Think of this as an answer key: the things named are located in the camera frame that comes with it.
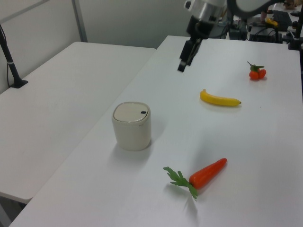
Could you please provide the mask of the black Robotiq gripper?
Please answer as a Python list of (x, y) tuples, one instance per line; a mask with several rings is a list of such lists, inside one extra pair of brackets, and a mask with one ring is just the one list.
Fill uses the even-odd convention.
[(186, 66), (190, 66), (194, 57), (196, 56), (202, 40), (209, 38), (209, 35), (214, 27), (214, 24), (198, 20), (191, 16), (186, 32), (190, 38), (185, 42), (183, 50), (180, 55), (180, 63), (178, 71), (184, 72)]

